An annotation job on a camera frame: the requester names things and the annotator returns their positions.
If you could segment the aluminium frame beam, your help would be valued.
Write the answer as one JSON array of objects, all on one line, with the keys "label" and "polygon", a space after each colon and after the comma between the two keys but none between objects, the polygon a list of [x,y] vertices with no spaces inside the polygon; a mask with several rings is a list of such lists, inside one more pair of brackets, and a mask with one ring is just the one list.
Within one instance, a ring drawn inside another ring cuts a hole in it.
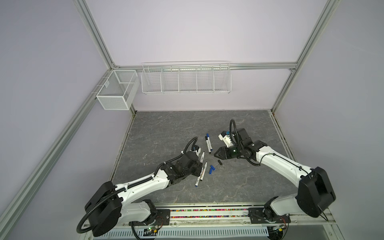
[{"label": "aluminium frame beam", "polygon": [[97,93],[112,73],[113,70],[107,70],[102,76],[95,88],[86,98],[85,102],[81,105],[64,130],[56,138],[53,145],[49,148],[48,152],[44,155],[22,188],[1,215],[2,240],[5,240],[8,237],[44,181],[47,179],[48,175],[60,159],[72,138],[75,136],[78,129],[89,115],[95,105]]},{"label": "aluminium frame beam", "polygon": [[202,68],[202,67],[230,67],[236,70],[279,70],[295,69],[296,62],[272,62],[272,63],[231,63],[229,61],[184,61],[184,62],[147,62],[135,66],[115,66],[115,70],[134,70],[141,72],[143,69],[176,69],[176,68]]}]

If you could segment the white marker black end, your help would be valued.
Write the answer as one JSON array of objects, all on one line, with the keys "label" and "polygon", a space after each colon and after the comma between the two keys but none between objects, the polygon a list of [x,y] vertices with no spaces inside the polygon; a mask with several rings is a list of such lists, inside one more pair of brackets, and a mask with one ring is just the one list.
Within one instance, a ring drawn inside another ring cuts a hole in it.
[{"label": "white marker black end", "polygon": [[204,167],[203,167],[203,169],[202,169],[202,173],[201,173],[201,176],[200,176],[200,181],[202,181],[202,180],[203,180],[203,178],[204,178],[204,175],[205,175],[205,172],[206,172],[207,166],[208,166],[208,163],[206,162],[206,163],[204,164]]}]

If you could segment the white marker blue end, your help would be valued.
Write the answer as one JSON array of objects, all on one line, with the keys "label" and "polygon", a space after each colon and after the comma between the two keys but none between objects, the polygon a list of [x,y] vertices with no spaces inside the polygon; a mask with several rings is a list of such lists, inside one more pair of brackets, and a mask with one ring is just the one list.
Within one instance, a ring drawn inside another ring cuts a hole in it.
[{"label": "white marker blue end", "polygon": [[195,182],[195,187],[198,187],[199,185],[199,182],[200,182],[200,179],[201,179],[201,176],[202,176],[202,173],[199,175],[199,177],[197,178],[196,182]]}]

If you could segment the white marker blue tip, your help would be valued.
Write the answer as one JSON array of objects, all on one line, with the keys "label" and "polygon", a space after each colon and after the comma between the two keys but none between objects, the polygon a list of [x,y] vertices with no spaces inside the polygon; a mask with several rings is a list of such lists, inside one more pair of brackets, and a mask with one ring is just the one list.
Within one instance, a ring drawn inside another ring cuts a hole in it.
[{"label": "white marker blue tip", "polygon": [[203,152],[202,155],[201,155],[201,158],[200,158],[200,162],[201,163],[203,163],[203,161],[204,161],[204,156],[205,156],[205,152]]}]

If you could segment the left aluminium frame beam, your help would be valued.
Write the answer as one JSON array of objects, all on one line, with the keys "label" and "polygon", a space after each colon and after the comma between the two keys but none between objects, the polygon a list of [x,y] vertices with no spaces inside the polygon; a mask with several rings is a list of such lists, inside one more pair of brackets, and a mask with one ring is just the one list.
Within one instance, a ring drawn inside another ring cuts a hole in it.
[{"label": "left aluminium frame beam", "polygon": [[47,179],[48,175],[60,159],[72,138],[75,136],[78,129],[89,115],[95,105],[97,93],[112,73],[113,70],[107,70],[102,76],[95,88],[86,98],[85,102],[81,105],[64,130],[56,138],[53,145],[49,148],[48,152],[44,155],[22,188],[1,215],[2,240],[5,240],[8,237],[44,181]]}]

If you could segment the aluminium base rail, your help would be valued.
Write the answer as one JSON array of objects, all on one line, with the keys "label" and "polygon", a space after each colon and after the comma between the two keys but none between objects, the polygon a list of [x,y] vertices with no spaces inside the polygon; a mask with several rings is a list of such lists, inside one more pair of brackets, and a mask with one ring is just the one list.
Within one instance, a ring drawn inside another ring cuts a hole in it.
[{"label": "aluminium base rail", "polygon": [[[262,208],[263,203],[239,204],[170,204],[156,205],[158,210],[170,210],[171,225],[223,225],[250,226],[249,208]],[[335,225],[337,222],[330,210],[325,210],[320,217],[312,218],[304,213],[288,214],[290,224],[301,225]]]}]

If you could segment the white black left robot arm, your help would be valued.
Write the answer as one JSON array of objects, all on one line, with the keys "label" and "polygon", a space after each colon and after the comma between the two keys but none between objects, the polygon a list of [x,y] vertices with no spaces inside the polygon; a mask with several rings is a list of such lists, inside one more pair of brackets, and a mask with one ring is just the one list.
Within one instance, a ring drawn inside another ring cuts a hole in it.
[{"label": "white black left robot arm", "polygon": [[99,237],[119,223],[153,223],[158,216],[153,202],[136,201],[178,184],[190,175],[199,177],[202,168],[197,151],[184,151],[161,163],[154,173],[135,181],[117,185],[111,181],[103,183],[85,205],[86,213],[77,225],[77,233],[92,232],[93,236]]}]

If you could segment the blue capped white marker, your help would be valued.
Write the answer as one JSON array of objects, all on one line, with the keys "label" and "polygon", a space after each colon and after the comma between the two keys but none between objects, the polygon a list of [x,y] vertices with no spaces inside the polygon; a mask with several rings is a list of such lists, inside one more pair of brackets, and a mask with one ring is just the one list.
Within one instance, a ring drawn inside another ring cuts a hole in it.
[{"label": "blue capped white marker", "polygon": [[210,153],[211,153],[213,151],[213,147],[212,147],[212,144],[211,144],[211,140],[210,140],[209,134],[206,135],[206,140],[207,140],[208,147],[209,147]]}]

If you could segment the back aluminium frame beam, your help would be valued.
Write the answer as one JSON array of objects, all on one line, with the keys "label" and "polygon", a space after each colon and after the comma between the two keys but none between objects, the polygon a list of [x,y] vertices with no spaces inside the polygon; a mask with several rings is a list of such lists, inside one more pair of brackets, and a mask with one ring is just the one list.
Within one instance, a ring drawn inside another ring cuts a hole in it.
[{"label": "back aluminium frame beam", "polygon": [[143,69],[176,69],[176,68],[202,68],[202,67],[230,67],[236,70],[279,70],[295,69],[296,62],[272,62],[272,63],[231,63],[229,61],[184,61],[184,62],[147,62],[135,66],[115,66],[115,70],[134,70],[141,72]]}]

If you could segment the white mesh box basket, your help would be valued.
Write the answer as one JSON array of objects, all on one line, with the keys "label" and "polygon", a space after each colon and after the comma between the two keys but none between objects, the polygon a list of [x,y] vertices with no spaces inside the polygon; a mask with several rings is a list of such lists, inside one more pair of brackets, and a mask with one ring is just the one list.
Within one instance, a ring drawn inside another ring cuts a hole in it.
[{"label": "white mesh box basket", "polygon": [[128,111],[139,86],[135,70],[112,70],[98,91],[97,99],[104,110]]}]

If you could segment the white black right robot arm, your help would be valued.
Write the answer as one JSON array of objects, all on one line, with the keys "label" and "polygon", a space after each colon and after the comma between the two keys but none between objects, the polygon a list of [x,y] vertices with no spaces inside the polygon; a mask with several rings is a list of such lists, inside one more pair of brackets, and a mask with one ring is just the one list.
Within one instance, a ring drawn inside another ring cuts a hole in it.
[{"label": "white black right robot arm", "polygon": [[296,194],[273,197],[265,203],[262,212],[256,214],[269,223],[288,214],[304,213],[317,218],[336,200],[335,191],[324,169],[296,163],[262,141],[255,141],[247,146],[237,144],[221,147],[214,156],[220,160],[245,159],[257,167],[265,165],[297,187]]}]

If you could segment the white marker black tip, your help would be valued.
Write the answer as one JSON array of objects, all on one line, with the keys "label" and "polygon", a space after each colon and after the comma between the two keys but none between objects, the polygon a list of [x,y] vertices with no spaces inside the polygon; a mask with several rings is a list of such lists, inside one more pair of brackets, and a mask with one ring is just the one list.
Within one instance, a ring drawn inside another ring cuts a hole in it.
[{"label": "white marker black tip", "polygon": [[206,140],[206,145],[207,145],[207,148],[208,148],[208,152],[209,152],[209,154],[211,154],[212,153],[212,149],[211,149],[211,144],[210,144],[208,136],[205,136],[205,140]]}]

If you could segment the right aluminium frame post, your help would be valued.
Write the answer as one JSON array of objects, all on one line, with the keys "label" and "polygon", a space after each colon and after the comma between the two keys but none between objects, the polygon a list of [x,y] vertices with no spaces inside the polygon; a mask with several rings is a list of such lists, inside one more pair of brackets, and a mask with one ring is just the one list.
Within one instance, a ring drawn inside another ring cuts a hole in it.
[{"label": "right aluminium frame post", "polygon": [[337,7],[339,6],[341,1],[337,0],[329,0],[326,2],[303,50],[301,51],[297,62],[296,67],[290,70],[290,74],[284,83],[275,103],[273,104],[273,107],[271,108],[271,113],[273,115],[276,114],[277,110],[279,109],[280,105],[282,104],[286,94],[288,93],[291,85],[293,84],[294,80],[297,78],[298,74],[300,73],[301,69],[303,68],[306,60],[310,56],[313,48],[315,47],[316,43],[318,42],[321,34],[324,32],[329,20],[331,19],[332,15],[336,11]]}]

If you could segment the aluminium corner frame post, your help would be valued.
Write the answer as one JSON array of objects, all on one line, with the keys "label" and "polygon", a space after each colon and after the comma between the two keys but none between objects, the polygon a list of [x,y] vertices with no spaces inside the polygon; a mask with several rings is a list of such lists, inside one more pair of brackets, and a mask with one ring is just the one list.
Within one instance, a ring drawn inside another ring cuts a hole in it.
[{"label": "aluminium corner frame post", "polygon": [[95,20],[92,16],[92,13],[88,7],[88,4],[86,1],[83,0],[74,0],[73,3],[75,4],[77,11],[86,26],[94,44],[96,45],[104,63],[106,64],[108,69],[115,69],[116,65],[114,64],[114,61],[112,60],[112,57],[107,49],[107,46],[101,36],[101,33],[95,23]]}]

